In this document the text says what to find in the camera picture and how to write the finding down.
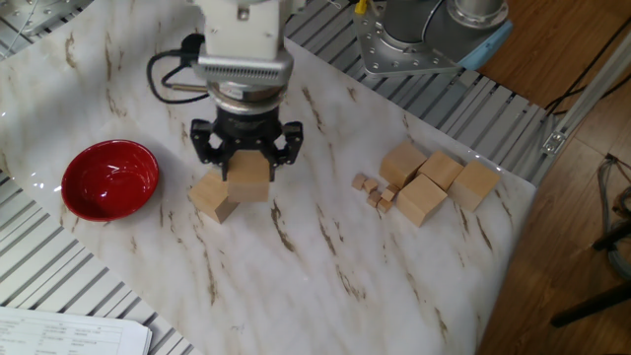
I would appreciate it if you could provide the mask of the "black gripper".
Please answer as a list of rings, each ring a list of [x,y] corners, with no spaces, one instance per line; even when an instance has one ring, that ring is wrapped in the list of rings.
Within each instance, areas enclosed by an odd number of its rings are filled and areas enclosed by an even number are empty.
[[[211,144],[213,134],[221,141],[217,148]],[[269,150],[270,180],[275,181],[277,168],[293,165],[297,160],[304,133],[300,121],[281,124],[278,107],[260,114],[236,114],[218,108],[214,122],[200,118],[191,121],[190,138],[201,163],[221,168],[222,181],[227,180],[231,146],[237,149]],[[285,139],[282,148],[276,146],[278,138]]]

